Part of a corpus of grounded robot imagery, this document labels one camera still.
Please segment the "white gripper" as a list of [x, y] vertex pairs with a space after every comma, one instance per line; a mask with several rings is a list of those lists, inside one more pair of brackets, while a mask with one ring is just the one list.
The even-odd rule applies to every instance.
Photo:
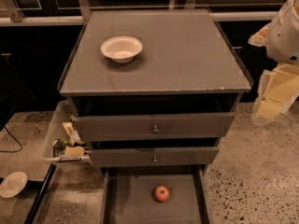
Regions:
[[279, 64], [264, 70], [253, 106], [252, 121], [259, 126], [285, 114], [299, 97], [299, 0], [288, 0], [276, 17], [249, 38], [255, 47], [265, 47]]

